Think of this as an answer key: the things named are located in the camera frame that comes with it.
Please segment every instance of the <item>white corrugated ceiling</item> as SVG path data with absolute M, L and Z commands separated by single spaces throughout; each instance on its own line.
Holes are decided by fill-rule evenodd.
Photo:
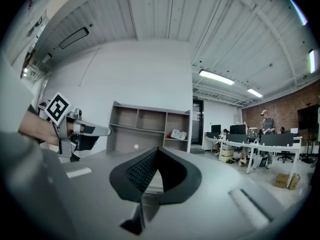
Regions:
M 34 64 L 51 53 L 52 67 L 84 49 L 115 40 L 186 41 L 192 52 L 194 95 L 234 106 L 260 100 L 247 92 L 249 88 L 268 98 L 303 83 L 304 74 L 307 80 L 312 77 L 307 55 L 316 43 L 289 0 L 87 0 L 69 10 L 61 20 L 57 13 L 48 23 L 52 31 L 43 32 Z M 82 27 L 88 28 L 88 36 L 59 48 Z M 200 77 L 200 69 L 235 84 Z

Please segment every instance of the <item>gray floor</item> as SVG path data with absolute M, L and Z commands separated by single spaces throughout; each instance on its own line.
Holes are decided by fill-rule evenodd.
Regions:
M 213 155 L 211 152 L 206 152 L 205 154 L 198 154 L 198 156 L 204 156 L 208 159 L 218 160 L 218 157 Z M 239 158 L 239 153 L 234 153 L 234 158 Z M 288 174 L 292 163 L 291 161 L 286 161 L 282 163 L 281 159 L 278 161 L 278 157 L 273 158 L 272 168 L 266 169 L 265 167 L 258 167 L 257 169 L 252 169 L 251 173 L 246 174 L 247 165 L 239 166 L 235 161 L 233 164 L 230 164 L 231 167 L 247 176 L 255 183 L 261 185 L 266 190 L 268 190 L 271 194 L 273 194 L 279 202 L 285 207 L 289 208 L 291 205 L 300 201 L 304 197 L 306 197 L 310 191 L 309 182 L 310 178 L 314 172 L 314 168 L 311 168 L 311 164 L 307 164 L 302 162 L 301 160 L 297 161 L 296 172 L 299 173 L 301 179 L 295 190 L 289 190 L 287 188 L 279 188 L 273 186 L 276 176 L 278 173 Z

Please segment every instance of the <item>wooden shelf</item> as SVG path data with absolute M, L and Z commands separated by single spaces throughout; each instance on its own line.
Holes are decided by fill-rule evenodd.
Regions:
M 187 139 L 165 138 L 166 141 L 187 142 Z
M 127 128 L 127 129 L 132 129 L 132 130 L 138 130 L 142 132 L 150 132 L 150 133 L 160 133 L 164 134 L 164 131 L 159 131 L 159 130 L 149 130 L 149 129 L 141 129 L 141 128 L 135 128 L 131 126 L 125 126 L 125 125 L 120 125 L 120 124 L 115 124 L 115 123 L 110 123 L 111 126 L 116 126 L 116 127 L 122 127 L 122 128 Z
M 173 129 L 189 137 L 190 111 L 113 103 L 107 152 L 130 153 L 138 149 L 168 147 L 188 150 L 188 140 L 168 138 Z

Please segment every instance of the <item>red brick wall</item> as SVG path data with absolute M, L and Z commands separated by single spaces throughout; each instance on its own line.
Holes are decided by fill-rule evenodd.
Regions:
M 274 119 L 277 132 L 281 127 L 286 130 L 298 128 L 297 110 L 306 108 L 308 103 L 310 106 L 318 104 L 318 95 L 320 95 L 320 80 L 292 94 L 242 109 L 242 119 L 248 127 L 261 128 L 263 117 L 260 114 L 263 110 L 268 110 L 268 114 Z M 302 145 L 305 145 L 306 139 L 309 139 L 308 130 L 299 130 L 299 133 L 303 137 Z

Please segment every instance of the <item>door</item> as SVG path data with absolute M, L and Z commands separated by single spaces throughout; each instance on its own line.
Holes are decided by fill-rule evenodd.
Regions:
M 191 145 L 202 146 L 204 134 L 204 101 L 194 99 L 192 109 Z

